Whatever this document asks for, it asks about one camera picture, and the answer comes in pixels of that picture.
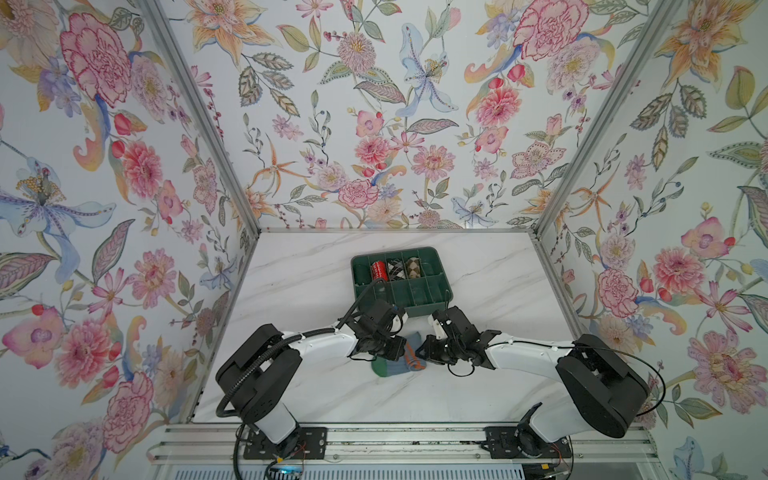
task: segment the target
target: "black mounting plate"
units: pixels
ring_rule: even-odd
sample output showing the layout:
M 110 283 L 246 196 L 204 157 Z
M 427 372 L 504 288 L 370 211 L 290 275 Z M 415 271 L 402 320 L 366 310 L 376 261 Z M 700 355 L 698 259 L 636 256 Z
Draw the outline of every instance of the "black mounting plate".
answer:
M 485 427 L 485 441 L 491 458 L 522 458 L 525 457 L 517 447 L 515 439 L 515 427 Z M 541 450 L 541 455 L 536 458 L 560 458 L 564 460 L 571 456 L 571 443 L 563 437 L 557 441 L 558 449 L 547 445 Z
M 302 427 L 299 433 L 297 445 L 303 445 L 294 454 L 294 460 L 323 460 L 326 457 L 326 440 L 328 429 L 324 427 Z M 274 460 L 274 447 L 272 442 L 263 433 L 256 430 L 248 432 L 248 440 L 243 451 L 245 460 Z

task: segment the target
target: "white marble table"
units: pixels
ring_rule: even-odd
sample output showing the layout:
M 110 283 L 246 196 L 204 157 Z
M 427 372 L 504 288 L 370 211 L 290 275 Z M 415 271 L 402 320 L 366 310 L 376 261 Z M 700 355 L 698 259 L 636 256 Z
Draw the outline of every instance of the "white marble table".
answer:
M 354 301 L 355 255 L 413 247 L 437 249 L 459 306 L 482 331 L 531 339 L 571 334 L 524 233 L 265 233 L 197 406 L 195 422 L 219 419 L 215 372 L 264 323 L 300 332 L 328 326 Z M 403 334 L 430 332 L 426 317 Z M 468 372 L 457 365 L 455 372 Z M 467 378 L 428 364 L 419 372 L 378 377 L 367 362 L 302 364 L 283 401 L 300 422 L 499 422 L 519 420 L 534 403 L 565 394 L 562 385 L 525 372 L 477 369 Z

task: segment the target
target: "black cable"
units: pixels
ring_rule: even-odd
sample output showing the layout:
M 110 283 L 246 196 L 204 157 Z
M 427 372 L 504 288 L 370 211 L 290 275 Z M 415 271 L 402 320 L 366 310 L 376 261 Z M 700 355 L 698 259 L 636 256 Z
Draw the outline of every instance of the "black cable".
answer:
M 264 362 L 272 358 L 272 355 L 277 353 L 278 350 L 293 342 L 297 342 L 302 338 L 310 338 L 311 336 L 323 335 L 324 333 L 334 333 L 335 331 L 335 328 L 329 326 L 324 329 L 310 330 L 309 332 L 305 333 L 297 333 L 296 335 L 289 336 L 288 338 L 282 339 L 278 343 L 275 343 L 266 352 L 262 353 L 256 360 L 254 360 L 251 366 L 249 366 L 248 369 L 243 372 L 243 375 L 241 375 L 240 378 L 238 378 L 234 383 L 234 385 L 232 385 L 232 387 L 227 391 L 227 393 L 224 395 L 224 398 L 221 399 L 219 405 L 216 407 L 216 416 L 220 418 L 237 416 L 237 410 L 225 410 L 227 404 L 230 402 L 232 397 L 235 396 L 237 390 L 240 389 L 248 377 L 251 376 L 251 374 L 255 372 Z
M 349 318 L 352 315 L 352 312 L 355 311 L 355 308 L 360 304 L 360 300 L 368 294 L 368 292 L 373 288 L 374 285 L 377 283 L 383 283 L 383 278 L 377 278 L 376 280 L 373 280 L 371 283 L 368 284 L 365 290 L 363 290 L 355 299 L 355 303 L 352 304 L 352 306 L 349 308 L 349 310 L 346 311 L 344 316 L 339 320 L 339 323 L 336 325 L 336 328 L 340 329 L 342 326 L 345 326 L 347 322 L 349 322 Z
M 472 365 L 472 371 L 471 371 L 470 373 L 467 373 L 466 375 L 456 375 L 456 374 L 453 372 L 453 370 L 451 370 L 451 365 L 450 365 L 450 364 L 448 364 L 448 371 L 451 373 L 451 375 L 453 375 L 453 376 L 457 376 L 457 377 L 459 377 L 460 379 L 463 379 L 464 377 L 466 377 L 466 376 L 470 376 L 472 373 L 475 373 L 475 364 L 474 364 L 474 363 L 470 363 L 470 365 Z
M 661 405 L 661 403 L 664 401 L 664 398 L 667 396 L 667 384 L 664 381 L 664 377 L 661 376 L 661 373 L 657 369 L 655 369 L 650 363 L 646 362 L 642 358 L 640 358 L 638 356 L 634 356 L 631 353 L 622 352 L 620 350 L 616 350 L 616 349 L 612 349 L 612 348 L 603 348 L 601 346 L 586 346 L 586 345 L 559 346 L 559 345 L 547 345 L 545 343 L 528 342 L 526 340 L 514 340 L 512 343 L 509 343 L 509 342 L 494 343 L 493 345 L 487 346 L 486 349 L 489 349 L 492 346 L 497 346 L 497 345 L 514 345 L 516 343 L 527 343 L 529 345 L 545 346 L 547 348 L 551 348 L 553 346 L 557 346 L 558 348 L 564 348 L 564 349 L 605 350 L 605 351 L 608 351 L 608 352 L 620 353 L 621 355 L 629 356 L 629 357 L 631 357 L 633 359 L 636 359 L 638 362 L 644 363 L 649 369 L 653 370 L 656 373 L 656 376 L 659 378 L 659 381 L 661 381 L 661 386 L 662 386 L 663 390 L 662 390 L 662 393 L 661 393 L 661 397 L 659 397 L 659 399 L 656 401 L 656 405 L 650 407 L 645 412 L 638 413 L 636 415 L 636 417 L 639 417 L 639 416 L 642 416 L 642 415 L 646 415 L 647 413 L 651 413 L 655 409 L 659 408 L 659 405 Z

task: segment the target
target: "green leaf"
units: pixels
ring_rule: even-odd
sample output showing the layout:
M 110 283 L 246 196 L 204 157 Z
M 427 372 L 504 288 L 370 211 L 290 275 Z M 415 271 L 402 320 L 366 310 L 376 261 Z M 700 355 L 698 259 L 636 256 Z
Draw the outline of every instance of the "green leaf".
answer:
M 600 0 L 589 7 L 589 12 L 595 15 L 610 15 L 626 6 L 625 0 Z
M 270 70 L 289 70 L 293 68 L 293 64 L 287 61 L 285 58 L 269 52 L 257 53 L 251 57 L 253 61 L 267 67 Z
M 724 118 L 723 120 L 717 122 L 717 124 L 714 125 L 713 127 L 709 127 L 707 130 L 713 131 L 718 134 L 722 134 L 727 131 L 735 130 L 747 120 L 749 120 L 749 118 L 742 117 L 739 115 L 734 115 L 732 117 Z
M 731 144 L 719 150 L 707 152 L 710 157 L 720 160 L 728 160 L 744 168 L 760 168 L 763 159 L 760 157 L 760 149 L 763 147 L 754 141 L 743 141 Z
M 674 412 L 677 413 L 677 416 L 679 416 L 684 422 L 686 422 L 688 425 L 690 425 L 691 428 L 694 427 L 694 421 L 691 419 L 690 415 L 688 415 L 688 412 L 683 410 L 678 404 L 674 404 Z
M 99 279 L 118 263 L 123 255 L 128 228 L 133 222 L 134 219 L 130 219 L 118 224 L 94 252 L 91 262 L 91 274 L 94 277 L 94 283 L 98 283 Z
M 637 12 L 633 12 L 631 10 L 616 12 L 615 14 L 611 15 L 607 22 L 605 22 L 605 26 L 608 27 L 611 25 L 618 25 L 620 23 L 627 23 L 632 18 L 634 18 L 635 15 L 637 15 Z
M 582 227 L 576 230 L 576 234 L 581 238 L 589 237 L 590 235 L 595 235 L 594 230 L 592 230 L 589 227 Z
M 179 272 L 179 293 L 184 295 L 185 297 L 189 297 L 190 295 L 190 282 L 187 280 L 187 278 L 184 276 L 182 272 Z
M 688 415 L 699 420 L 711 419 L 714 416 L 723 414 L 704 400 L 696 399 L 694 397 L 682 399 L 678 402 L 678 405 L 684 409 Z
M 755 323 L 768 333 L 768 298 L 760 295 L 739 295 L 755 317 Z
M 752 105 L 752 111 L 750 117 L 754 117 L 756 113 L 761 112 L 765 107 L 768 107 L 768 87 L 765 87 L 755 99 L 755 104 Z
M 624 34 L 624 37 L 621 38 L 621 41 L 619 41 L 619 45 L 616 45 L 616 48 L 619 48 L 628 41 L 637 40 L 640 37 L 640 33 L 643 31 L 643 28 L 645 28 L 644 23 L 635 25 L 634 27 L 630 28 L 630 30 Z
M 349 67 L 344 65 L 341 61 L 337 61 L 328 67 L 326 73 L 323 74 L 323 78 L 320 80 L 320 84 L 324 85 L 336 80 L 337 78 L 349 77 L 351 74 L 352 71 L 349 69 Z
M 683 172 L 690 170 L 690 168 L 696 164 L 697 160 L 699 160 L 699 157 L 691 157 L 688 160 L 684 161 L 683 164 L 680 165 L 679 168 L 677 168 L 676 175 L 682 174 Z
M 707 116 L 707 99 L 698 88 L 693 85 L 680 86 L 680 101 L 683 102 L 683 108 L 695 118 L 704 118 Z
M 364 22 L 362 24 L 362 27 L 365 29 L 366 33 L 370 38 L 373 38 L 374 40 L 378 40 L 380 42 L 384 42 L 384 37 L 382 37 L 382 31 L 381 28 L 375 23 L 368 20 L 367 22 Z
M 539 180 L 538 178 L 532 178 L 532 179 L 528 180 L 527 182 L 525 182 L 524 184 L 516 185 L 515 187 L 512 188 L 511 194 L 514 197 L 515 195 L 519 195 L 519 194 L 525 192 L 527 189 L 533 187 L 534 185 L 537 186 L 537 187 L 540 187 L 541 186 L 541 180 Z
M 750 223 L 763 245 L 768 248 L 768 194 L 757 187 L 739 187 L 750 205 Z
M 732 110 L 741 110 L 750 103 L 753 93 L 755 93 L 755 76 L 745 67 L 734 67 L 733 77 L 725 92 L 725 104 Z
M 109 26 L 115 30 L 125 30 L 131 26 L 131 19 L 133 16 L 134 14 L 132 14 L 131 11 L 127 8 L 117 7 L 114 12 L 112 12 L 112 18 L 109 21 Z
M 435 192 L 436 192 L 438 195 L 440 195 L 440 194 L 442 194 L 443 192 L 445 192 L 445 191 L 447 191 L 447 190 L 448 190 L 448 182 L 449 182 L 449 180 L 450 180 L 449 178 L 446 178 L 446 179 L 444 179 L 444 180 L 441 180 L 441 181 L 440 181 L 440 183 L 439 183 L 439 184 L 437 184 L 437 188 L 435 189 Z
M 402 10 L 400 10 L 400 7 L 397 6 L 394 3 L 381 2 L 381 3 L 379 3 L 378 6 L 379 6 L 379 10 L 381 11 L 381 13 L 383 13 L 384 15 L 386 15 L 388 17 L 390 15 L 394 15 L 395 13 L 401 13 L 402 12 Z
M 283 34 L 283 37 L 293 50 L 300 53 L 310 49 L 310 41 L 306 39 L 306 36 L 298 28 L 292 25 L 278 25 L 277 29 L 280 30 L 280 33 Z
M 301 197 L 301 192 L 304 191 L 304 187 L 306 187 L 306 185 L 299 185 L 298 187 L 296 187 L 293 190 L 291 190 L 290 191 L 290 199 L 293 200 L 294 198 Z

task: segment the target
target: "pink flower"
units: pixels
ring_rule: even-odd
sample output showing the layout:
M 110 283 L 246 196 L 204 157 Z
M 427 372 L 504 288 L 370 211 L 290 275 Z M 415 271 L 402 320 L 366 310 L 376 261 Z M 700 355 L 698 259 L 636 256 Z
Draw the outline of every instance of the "pink flower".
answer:
M 560 114 L 547 118 L 547 135 L 554 137 L 563 131 L 563 116 Z
M 406 132 L 402 132 L 400 134 L 400 139 L 397 137 L 392 137 L 392 141 L 395 142 L 395 147 L 393 147 L 393 150 L 400 150 L 402 148 L 402 151 L 408 153 L 408 147 L 413 147 L 414 145 L 423 144 L 425 138 L 419 138 L 416 139 L 416 134 L 411 134 L 408 136 Z
M 69 30 L 59 35 L 61 54 L 91 99 L 96 95 L 114 107 L 131 88 L 131 63 L 120 37 L 90 13 L 69 15 Z
M 41 369 L 53 359 L 53 351 L 61 342 L 64 324 L 58 311 L 44 309 L 37 318 L 22 321 L 2 337 L 3 345 L 13 353 L 24 357 L 27 365 Z
M 603 263 L 614 270 L 626 270 L 634 253 L 634 240 L 620 235 L 611 235 L 600 245 Z
M 692 293 L 704 281 L 704 264 L 683 247 L 661 249 L 656 262 L 656 278 L 672 293 Z
M 136 195 L 154 197 L 163 179 L 160 157 L 154 153 L 154 147 L 143 141 L 129 142 L 123 154 L 123 175 Z
M 136 55 L 131 64 L 131 93 L 156 121 L 165 115 L 165 87 L 154 62 Z
M 114 281 L 112 280 L 112 274 L 107 272 L 104 275 L 104 286 L 107 288 L 101 288 L 100 286 L 95 286 L 91 290 L 93 294 L 99 298 L 103 298 L 103 300 L 99 300 L 96 303 L 92 303 L 88 307 L 88 312 L 93 313 L 96 310 L 104 309 L 104 317 L 112 313 L 112 306 L 113 305 L 120 305 L 123 303 L 122 298 L 118 298 L 118 293 L 125 287 L 125 284 L 127 282 L 123 281 L 123 273 L 124 270 L 121 268 L 118 268 L 118 272 L 114 278 Z
M 565 155 L 564 148 L 551 148 L 544 142 L 536 141 L 524 152 L 512 155 L 513 178 L 533 177 L 538 172 L 557 162 Z
M 363 163 L 376 165 L 389 155 L 389 143 L 382 137 L 365 137 L 355 148 L 355 156 Z
M 203 234 L 203 224 L 197 220 L 182 220 L 181 234 L 187 242 L 194 245 Z
M 482 178 L 483 181 L 488 181 L 488 179 L 498 176 L 498 170 L 485 158 L 475 164 L 475 176 Z
M 96 419 L 78 422 L 61 430 L 54 438 L 51 459 L 46 465 L 48 478 L 81 480 L 90 478 L 101 463 L 104 433 Z
M 598 277 L 600 300 L 615 316 L 626 318 L 637 311 L 638 291 L 632 279 L 620 270 L 609 268 Z
M 519 93 L 507 85 L 491 90 L 480 102 L 478 122 L 483 127 L 503 125 L 520 110 Z
M 741 349 L 739 337 L 731 330 L 725 336 L 717 332 L 704 333 L 704 343 L 692 338 L 688 356 L 698 362 L 694 369 L 694 388 L 704 395 L 712 394 L 718 406 L 725 406 L 725 394 L 730 407 L 738 413 L 749 413 L 755 403 L 766 406 L 766 391 L 760 383 L 768 381 L 763 366 L 752 365 L 757 357 L 752 349 Z
M 378 135 L 384 126 L 384 118 L 378 118 L 369 111 L 360 111 L 357 114 L 357 136 Z
M 176 270 L 171 270 L 174 259 L 165 254 L 164 248 L 155 250 L 154 255 L 144 252 L 144 262 L 137 261 L 134 267 L 139 273 L 129 276 L 126 283 L 133 284 L 136 300 L 144 299 L 144 309 L 156 307 L 158 297 L 176 291 Z
M 588 15 L 582 0 L 534 0 L 525 9 L 512 46 L 522 45 L 522 58 L 554 55 L 576 38 Z
M 429 150 L 421 149 L 413 158 L 413 169 L 417 175 L 424 174 L 428 179 L 436 182 L 447 177 L 446 171 L 453 170 L 454 154 L 448 152 L 445 147 L 438 148 L 432 145 Z
M 205 162 L 205 166 L 195 167 L 192 170 L 192 174 L 194 174 L 195 183 L 192 196 L 195 200 L 205 205 L 205 211 L 210 215 L 216 210 L 216 200 L 218 198 L 216 168 L 213 161 L 209 158 Z
M 168 223 L 171 223 L 172 217 L 176 217 L 184 211 L 181 200 L 176 195 L 176 188 L 170 180 L 163 182 L 163 187 L 157 194 L 157 208 L 160 210 L 160 216 Z
M 696 228 L 688 230 L 680 240 L 701 258 L 722 257 L 728 254 L 728 246 L 723 242 L 725 230 L 717 217 L 707 218 Z
M 364 74 L 376 63 L 373 43 L 362 33 L 350 33 L 339 42 L 339 56 L 356 74 Z
M 181 135 L 181 147 L 190 157 L 195 158 L 197 156 L 197 147 L 187 135 Z
M 549 61 L 547 89 L 557 91 L 568 88 L 584 78 L 600 54 L 600 45 L 589 37 L 577 40 Z
M 101 425 L 104 447 L 120 453 L 139 436 L 149 419 L 153 395 L 152 380 L 144 372 L 136 372 L 130 382 L 120 382 L 118 392 L 109 399 Z
M 507 132 L 509 132 L 507 127 L 486 128 L 475 141 L 476 150 L 480 151 L 480 148 L 484 148 L 488 153 L 495 154 L 507 137 Z
M 722 297 L 718 299 L 717 289 L 717 282 L 711 281 L 710 295 L 705 294 L 697 288 L 694 289 L 696 294 L 699 296 L 699 299 L 712 307 L 707 310 L 707 316 L 712 318 L 715 316 L 715 313 L 719 313 L 720 318 L 723 320 L 723 323 L 725 323 L 725 326 L 727 326 L 732 332 L 736 332 L 736 330 L 733 329 L 733 325 L 738 326 L 745 332 L 749 332 L 752 329 L 752 326 L 735 315 L 749 315 L 752 313 L 750 309 L 746 308 L 745 306 L 727 306 L 728 303 L 731 303 L 737 296 L 739 296 L 739 293 L 736 290 L 728 290 L 723 294 Z
M 197 74 L 197 65 L 192 65 L 190 67 L 190 72 L 192 73 L 192 77 L 194 77 L 195 83 L 197 83 L 198 87 L 213 87 L 214 84 L 205 83 L 208 80 L 210 80 L 210 73 L 207 71 L 204 71 L 201 74 Z
M 88 383 L 96 378 L 107 363 L 111 346 L 105 324 L 86 319 L 72 326 L 61 343 L 63 353 L 56 357 L 59 385 L 73 389 L 81 380 Z
M 301 5 L 300 3 L 296 5 L 296 10 L 299 12 L 306 12 L 304 15 L 301 15 L 301 18 L 306 18 L 310 16 L 312 13 L 315 14 L 317 18 L 320 17 L 320 11 L 327 10 L 331 7 L 333 7 L 333 3 L 323 2 L 323 0 L 301 0 L 305 3 L 305 5 Z
M 370 180 L 358 179 L 345 184 L 339 189 L 339 200 L 347 207 L 363 208 L 379 198 L 379 188 L 371 185 Z

